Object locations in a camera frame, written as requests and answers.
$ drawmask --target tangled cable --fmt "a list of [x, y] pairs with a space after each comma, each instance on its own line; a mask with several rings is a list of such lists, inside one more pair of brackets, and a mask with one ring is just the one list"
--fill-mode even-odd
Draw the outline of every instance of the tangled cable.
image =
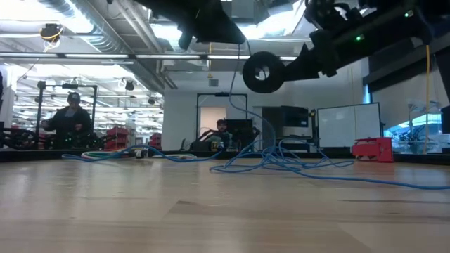
[[[240, 47], [238, 49], [238, 57], [240, 56]], [[234, 81], [236, 79], [236, 73], [238, 72], [239, 68], [239, 62], [236, 64], [236, 69], [233, 73], [233, 79], [231, 80], [231, 87], [230, 87], [230, 94], [232, 94], [233, 91], [233, 85]], [[421, 189], [421, 190], [447, 190], [450, 189], [450, 186], [419, 186], [414, 185], [410, 183], [401, 183], [401, 182], [395, 182], [395, 181], [384, 181], [384, 180], [377, 180], [377, 179], [363, 179], [363, 178], [352, 178], [352, 177], [339, 177], [339, 176], [317, 176], [317, 175], [311, 175], [304, 173], [303, 170], [310, 170], [310, 169], [317, 169], [320, 167], [347, 167], [349, 165], [354, 164], [353, 160], [343, 161], [343, 162], [333, 162], [328, 156], [326, 156], [323, 152], [321, 152], [318, 148], [317, 151], [322, 154], [323, 158], [319, 160], [318, 162], [303, 162], [296, 154], [290, 152], [289, 150], [286, 150], [285, 148], [282, 148], [282, 144], [285, 141], [297, 141], [300, 143], [306, 143], [302, 140], [296, 139], [296, 138], [285, 138], [278, 145], [276, 145], [276, 138], [275, 138], [275, 129], [272, 127], [272, 125], [263, 117], [259, 116], [258, 114], [254, 112], [250, 112], [248, 110], [244, 110], [242, 108], [239, 108], [235, 106], [231, 100], [231, 96], [229, 96], [229, 103], [232, 107], [234, 107], [237, 110], [240, 110], [242, 112], [246, 112], [250, 115], [253, 115], [263, 121], [263, 124], [267, 124], [269, 129], [271, 130], [271, 136], [273, 136], [273, 139], [271, 140], [272, 145], [266, 149], [264, 149], [261, 152], [249, 152], [249, 150], [257, 143], [261, 142], [262, 140], [255, 141], [251, 144], [249, 144], [247, 147], [243, 148], [241, 152], [229, 160], [226, 164], [220, 165], [220, 166], [213, 166], [210, 168], [210, 171], [218, 171], [221, 173], [230, 173], [230, 174], [237, 174], [237, 173], [245, 173], [249, 172], [255, 169], [268, 169], [268, 170], [274, 170], [274, 171], [290, 171], [295, 174], [298, 174], [300, 176], [304, 176], [310, 179], [321, 179], [321, 180], [339, 180], [339, 181], [358, 181], [358, 182], [367, 182], [367, 183], [381, 183], [386, 185], [392, 185], [392, 186], [403, 186], [403, 187], [409, 187], [409, 188], [415, 188], [415, 189]], [[198, 159], [195, 157], [192, 157], [191, 159], [179, 159], [175, 157], [170, 157], [168, 155], [162, 154], [159, 150], [156, 150], [149, 145], [135, 145], [130, 148], [126, 148], [124, 150], [121, 150], [119, 152], [113, 152], [113, 153], [87, 153], [87, 156], [84, 157], [78, 157], [75, 155], [63, 155], [63, 158], [65, 159], [71, 159], [71, 160], [79, 160], [84, 162], [99, 162], [103, 160], [109, 160], [109, 159], [119, 159], [121, 156], [127, 154], [129, 151], [133, 150], [134, 148], [147, 148], [150, 151], [154, 152], [156, 155], [168, 159], [173, 162], [204, 162], [208, 160], [212, 160], [216, 157], [218, 157], [221, 152], [217, 152], [215, 155], [208, 157], [208, 158], [202, 158]], [[284, 154], [289, 153], [290, 156], [294, 157], [286, 157]], [[258, 164], [255, 165], [242, 165], [242, 164], [236, 164], [236, 161], [240, 158], [244, 158], [250, 155], [261, 155], [261, 161]]]

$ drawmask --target ceiling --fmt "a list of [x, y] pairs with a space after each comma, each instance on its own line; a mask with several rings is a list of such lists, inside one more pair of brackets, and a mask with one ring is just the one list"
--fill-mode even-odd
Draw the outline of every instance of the ceiling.
[[[356, 0], [347, 2], [352, 6], [356, 4]], [[268, 8], [270, 4], [271, 0], [222, 1], [224, 10], [247, 36], [249, 43], [237, 47], [218, 43], [197, 44], [194, 39], [189, 50], [181, 52], [178, 47], [181, 32], [176, 25], [164, 17], [156, 18], [151, 10], [133, 4], [131, 0], [115, 0], [113, 4], [106, 0], [0, 1], [0, 51], [238, 55], [240, 49], [241, 55], [270, 51], [278, 56], [297, 56], [303, 43], [310, 45], [309, 33], [315, 30], [303, 18], [304, 0], [292, 0], [278, 13], [274, 8]], [[39, 36], [39, 30], [48, 23], [64, 27], [57, 44], [50, 45]], [[236, 68], [236, 62], [230, 60], [165, 60], [159, 63], [156, 60], [113, 62], [5, 58], [3, 62], [15, 68], [15, 77], [19, 79], [15, 110], [17, 124], [29, 126], [30, 120], [35, 118], [32, 106], [36, 105], [34, 96], [39, 93], [36, 85], [39, 80], [46, 80], [47, 84], [78, 83], [80, 87], [95, 84], [100, 96], [133, 96], [99, 97], [96, 128], [127, 122], [151, 126], [147, 129], [141, 127], [142, 132], [161, 130], [165, 90], [226, 91]], [[208, 74], [219, 80], [218, 87], [209, 87]], [[126, 81], [134, 82], [133, 91], [124, 89]], [[248, 92], [240, 74], [234, 85], [235, 91]], [[78, 92], [85, 98], [84, 106], [89, 107], [93, 102], [89, 100], [92, 91], [79, 88]], [[56, 106], [66, 104], [64, 96], [67, 93], [68, 90], [62, 89], [45, 92], [47, 98], [44, 103], [48, 106], [44, 111], [45, 117], [50, 117]], [[156, 103], [149, 105], [149, 98]], [[114, 113], [108, 108], [118, 109]]]

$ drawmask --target person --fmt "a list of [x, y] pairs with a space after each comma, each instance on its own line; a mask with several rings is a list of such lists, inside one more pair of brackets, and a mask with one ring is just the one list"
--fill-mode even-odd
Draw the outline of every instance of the person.
[[69, 93], [67, 97], [69, 106], [58, 110], [53, 118], [41, 123], [42, 128], [46, 131], [56, 130], [54, 149], [69, 148], [65, 144], [66, 136], [69, 133], [79, 135], [91, 131], [91, 115], [79, 106], [80, 101], [78, 93]]
[[217, 131], [214, 131], [211, 136], [207, 138], [206, 141], [224, 143], [224, 147], [228, 148], [231, 144], [231, 139], [233, 135], [227, 131], [227, 123], [225, 119], [217, 120]]

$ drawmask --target man in black jacket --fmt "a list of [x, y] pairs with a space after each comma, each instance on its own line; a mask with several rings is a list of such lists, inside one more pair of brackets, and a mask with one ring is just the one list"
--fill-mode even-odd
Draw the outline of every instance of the man in black jacket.
[[67, 97], [69, 106], [59, 110], [53, 118], [41, 123], [46, 131], [56, 130], [53, 148], [69, 148], [65, 144], [68, 133], [83, 134], [91, 131], [91, 115], [79, 106], [81, 98], [78, 93], [70, 93]]

